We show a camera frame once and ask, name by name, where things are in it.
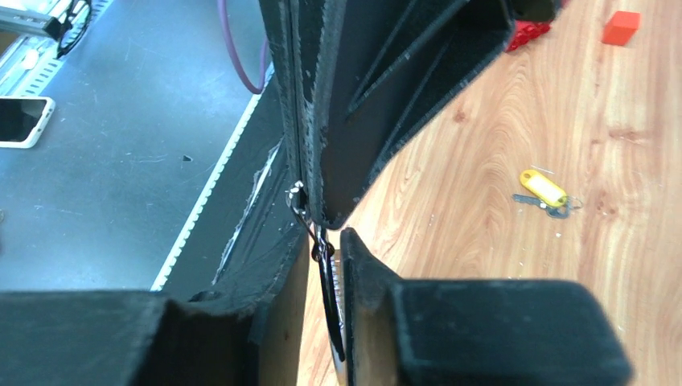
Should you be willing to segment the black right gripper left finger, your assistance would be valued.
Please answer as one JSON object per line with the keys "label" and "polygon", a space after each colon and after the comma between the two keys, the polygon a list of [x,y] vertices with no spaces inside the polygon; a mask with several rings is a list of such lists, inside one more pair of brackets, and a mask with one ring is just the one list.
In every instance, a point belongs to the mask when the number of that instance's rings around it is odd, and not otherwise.
{"label": "black right gripper left finger", "polygon": [[287,236],[188,301],[146,291],[1,296],[4,385],[294,385],[308,239]]}

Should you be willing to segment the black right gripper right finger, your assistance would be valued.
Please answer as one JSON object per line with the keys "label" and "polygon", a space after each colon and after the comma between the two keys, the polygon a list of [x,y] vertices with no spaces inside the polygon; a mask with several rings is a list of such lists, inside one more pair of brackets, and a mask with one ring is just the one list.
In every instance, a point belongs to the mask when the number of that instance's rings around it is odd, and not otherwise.
{"label": "black right gripper right finger", "polygon": [[627,385],[598,300],[564,280],[408,279],[340,236],[345,385]]}

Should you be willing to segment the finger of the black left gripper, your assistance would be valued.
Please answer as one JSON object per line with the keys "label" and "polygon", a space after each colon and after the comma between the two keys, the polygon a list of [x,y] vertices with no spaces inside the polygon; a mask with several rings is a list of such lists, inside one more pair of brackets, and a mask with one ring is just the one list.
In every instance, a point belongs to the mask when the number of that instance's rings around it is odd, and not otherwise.
{"label": "finger of the black left gripper", "polygon": [[310,219],[337,229],[392,156],[507,46],[513,1],[321,1]]}
{"label": "finger of the black left gripper", "polygon": [[321,1],[260,1],[281,102],[288,164],[303,184],[292,206],[311,212],[306,106],[312,101],[323,29]]}

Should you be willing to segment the silver key with yellow tag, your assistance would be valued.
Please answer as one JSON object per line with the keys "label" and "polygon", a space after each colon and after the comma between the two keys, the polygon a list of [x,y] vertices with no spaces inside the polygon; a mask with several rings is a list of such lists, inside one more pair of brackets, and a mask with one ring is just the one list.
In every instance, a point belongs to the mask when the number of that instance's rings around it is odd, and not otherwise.
{"label": "silver key with yellow tag", "polygon": [[513,200],[538,207],[551,218],[565,220],[573,211],[584,207],[581,200],[568,195],[563,188],[538,170],[522,171],[519,180],[530,195],[513,194]]}

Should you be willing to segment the large keyring with keys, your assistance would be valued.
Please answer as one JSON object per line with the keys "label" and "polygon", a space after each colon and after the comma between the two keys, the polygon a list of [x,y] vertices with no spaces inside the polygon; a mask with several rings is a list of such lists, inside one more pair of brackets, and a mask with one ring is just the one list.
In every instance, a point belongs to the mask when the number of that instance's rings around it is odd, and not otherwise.
{"label": "large keyring with keys", "polygon": [[294,182],[286,192],[286,204],[296,220],[308,231],[313,241],[311,258],[318,266],[327,333],[331,356],[340,385],[347,384],[347,353],[345,317],[343,311],[343,268],[337,259],[334,245],[328,240],[327,230],[308,215],[308,197],[304,183]]}

